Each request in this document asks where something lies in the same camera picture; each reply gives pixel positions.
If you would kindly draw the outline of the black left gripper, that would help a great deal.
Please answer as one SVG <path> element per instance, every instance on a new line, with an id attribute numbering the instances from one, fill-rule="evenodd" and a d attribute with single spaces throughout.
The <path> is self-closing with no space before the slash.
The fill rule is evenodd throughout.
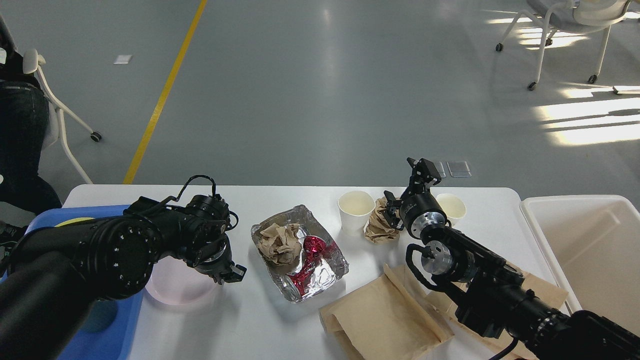
<path id="1" fill-rule="evenodd" d="M 233 263 L 228 235 L 222 235 L 211 245 L 214 245 L 213 252 L 206 254 L 194 266 L 195 271 L 212 278 L 219 285 L 241 282 L 247 267 Z"/>

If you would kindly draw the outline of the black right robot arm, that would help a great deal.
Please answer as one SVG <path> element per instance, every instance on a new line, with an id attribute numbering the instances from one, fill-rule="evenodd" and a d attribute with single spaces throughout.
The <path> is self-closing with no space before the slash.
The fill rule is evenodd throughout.
<path id="1" fill-rule="evenodd" d="M 567 316 L 544 303 L 505 258 L 453 228 L 431 187 L 441 182 L 435 164 L 407 158 L 411 175 L 396 198 L 385 191 L 382 212 L 388 225 L 407 230 L 420 243 L 406 248 L 406 265 L 426 289 L 445 294 L 457 306 L 455 318 L 483 338 L 510 344 L 500 360 L 521 343 L 540 360 L 637 360 L 639 337 L 589 310 Z"/>

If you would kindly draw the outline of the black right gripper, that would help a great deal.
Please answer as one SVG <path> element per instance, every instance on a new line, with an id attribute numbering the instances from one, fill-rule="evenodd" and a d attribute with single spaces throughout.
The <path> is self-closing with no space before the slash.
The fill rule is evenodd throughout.
<path id="1" fill-rule="evenodd" d="M 406 160 L 411 167 L 406 194 L 398 199 L 391 191 L 385 190 L 386 205 L 382 216 L 389 228 L 402 231 L 404 225 L 410 237 L 420 240 L 423 232 L 441 229 L 447 224 L 447 215 L 430 193 L 431 187 L 441 183 L 442 177 L 432 161 L 411 157 Z"/>

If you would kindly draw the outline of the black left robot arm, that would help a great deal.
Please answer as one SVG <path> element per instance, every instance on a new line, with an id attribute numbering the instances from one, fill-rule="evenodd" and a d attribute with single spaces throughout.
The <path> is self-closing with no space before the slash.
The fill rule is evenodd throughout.
<path id="1" fill-rule="evenodd" d="M 186 206 L 179 196 L 140 197 L 122 215 L 30 231 L 1 260 L 1 358 L 54 360 L 98 301 L 146 287 L 168 256 L 215 283 L 243 280 L 227 231 L 237 214 L 211 184 Z"/>

